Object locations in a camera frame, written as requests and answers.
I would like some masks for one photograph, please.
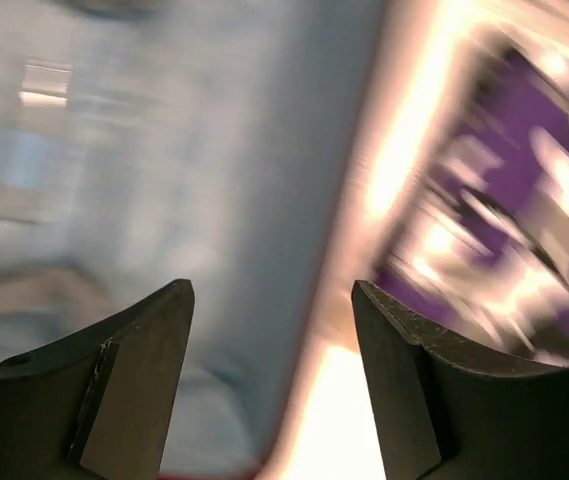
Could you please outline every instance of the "dark object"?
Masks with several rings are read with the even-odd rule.
[[[353,303],[387,478],[569,478],[569,368],[468,340],[371,283]]]
[[[0,364],[0,480],[156,479],[194,296],[169,284]]]

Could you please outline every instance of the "light blue object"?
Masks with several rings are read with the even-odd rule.
[[[117,309],[192,279],[167,473],[238,473],[275,438],[385,3],[175,0],[127,21],[0,0],[0,125],[24,62],[71,68],[63,208],[0,220],[0,271],[76,265]],[[1,355],[78,328],[48,307],[0,319]]]

